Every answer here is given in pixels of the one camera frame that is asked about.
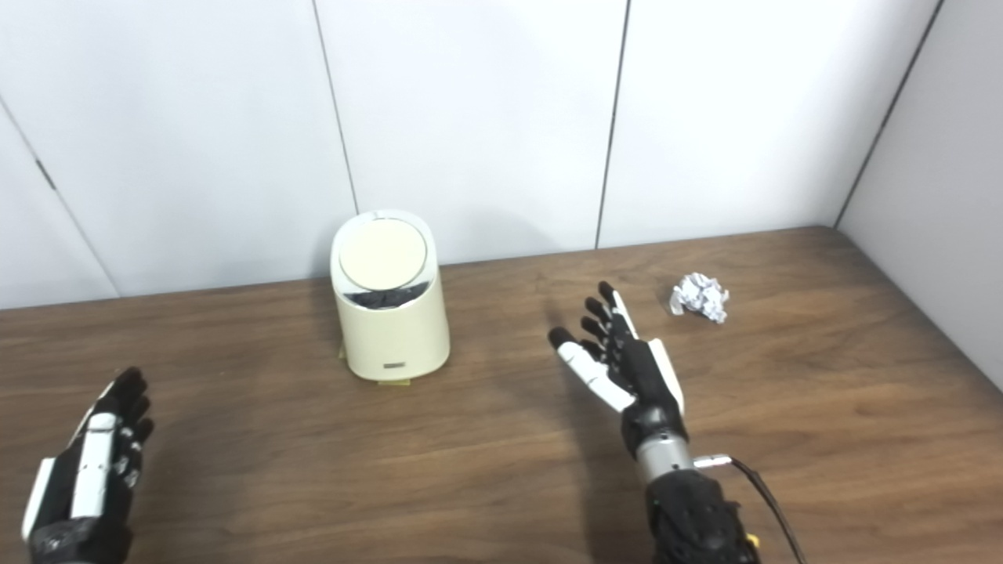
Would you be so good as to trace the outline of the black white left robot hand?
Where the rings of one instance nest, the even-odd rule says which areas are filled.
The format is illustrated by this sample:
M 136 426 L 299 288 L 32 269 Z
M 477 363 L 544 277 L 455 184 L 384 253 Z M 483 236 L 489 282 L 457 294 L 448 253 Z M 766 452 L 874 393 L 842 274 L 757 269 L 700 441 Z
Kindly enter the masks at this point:
M 153 435 L 148 383 L 128 367 L 100 393 L 62 452 L 41 461 L 23 514 L 32 563 L 123 563 L 133 494 Z

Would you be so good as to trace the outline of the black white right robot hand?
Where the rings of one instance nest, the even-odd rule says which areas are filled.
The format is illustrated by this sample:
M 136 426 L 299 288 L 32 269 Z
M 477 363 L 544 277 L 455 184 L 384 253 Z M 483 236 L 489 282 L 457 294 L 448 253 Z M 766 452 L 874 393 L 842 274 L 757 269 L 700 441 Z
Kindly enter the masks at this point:
M 690 438 L 684 421 L 685 400 L 666 347 L 659 339 L 644 340 L 636 330 L 621 294 L 606 280 L 598 296 L 585 300 L 581 328 L 590 337 L 577 339 L 556 326 L 548 340 L 566 367 L 607 407 L 620 415 L 622 439 L 637 457 L 648 439 Z

